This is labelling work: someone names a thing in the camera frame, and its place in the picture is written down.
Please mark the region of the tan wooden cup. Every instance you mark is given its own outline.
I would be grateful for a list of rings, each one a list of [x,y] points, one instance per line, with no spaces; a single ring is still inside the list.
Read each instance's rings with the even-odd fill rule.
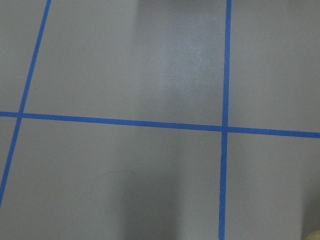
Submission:
[[[320,230],[309,233],[304,240],[320,240]]]

